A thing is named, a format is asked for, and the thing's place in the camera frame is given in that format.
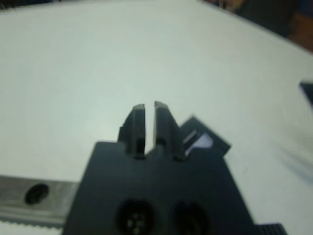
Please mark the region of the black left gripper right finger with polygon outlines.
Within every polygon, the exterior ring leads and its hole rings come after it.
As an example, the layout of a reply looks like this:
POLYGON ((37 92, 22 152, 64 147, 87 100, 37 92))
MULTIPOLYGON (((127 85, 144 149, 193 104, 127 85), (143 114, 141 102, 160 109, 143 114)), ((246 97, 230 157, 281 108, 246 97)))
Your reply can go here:
POLYGON ((164 155, 174 161, 184 161, 183 139, 180 128, 168 106, 155 101, 154 145, 163 149, 164 155))

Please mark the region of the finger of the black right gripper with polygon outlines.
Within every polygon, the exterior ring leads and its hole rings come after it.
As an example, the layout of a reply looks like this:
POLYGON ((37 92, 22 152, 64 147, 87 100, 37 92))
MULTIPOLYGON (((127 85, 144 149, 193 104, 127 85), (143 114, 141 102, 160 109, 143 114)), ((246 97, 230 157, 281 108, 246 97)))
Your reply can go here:
POLYGON ((301 82, 299 84, 306 100, 308 101, 311 108, 313 108, 313 83, 312 82, 301 82))

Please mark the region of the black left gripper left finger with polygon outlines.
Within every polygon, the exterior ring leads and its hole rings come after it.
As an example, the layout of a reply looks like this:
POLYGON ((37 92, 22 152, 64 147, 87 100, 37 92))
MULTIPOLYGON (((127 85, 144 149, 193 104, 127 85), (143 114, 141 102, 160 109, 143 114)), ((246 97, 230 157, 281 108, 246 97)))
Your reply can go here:
POLYGON ((145 159, 145 106, 137 104, 119 129, 118 141, 125 144, 125 152, 134 159, 145 159))

